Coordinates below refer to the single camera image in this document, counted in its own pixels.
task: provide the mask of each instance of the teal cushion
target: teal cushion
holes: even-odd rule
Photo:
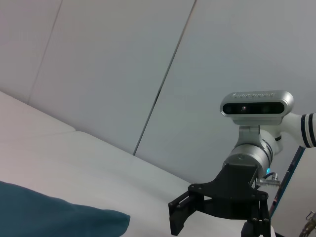
[[[1,237],[119,237],[129,219],[0,182]]]

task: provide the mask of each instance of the white wall panel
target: white wall panel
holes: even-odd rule
[[[60,3],[0,1],[0,91],[27,102]]]
[[[132,153],[193,0],[64,0],[30,105]]]
[[[227,94],[283,89],[294,96],[294,113],[314,112],[315,9],[312,0],[197,1],[136,156],[207,182],[238,138],[238,126],[219,112]],[[283,141],[271,168],[280,179],[298,148],[287,135]]]

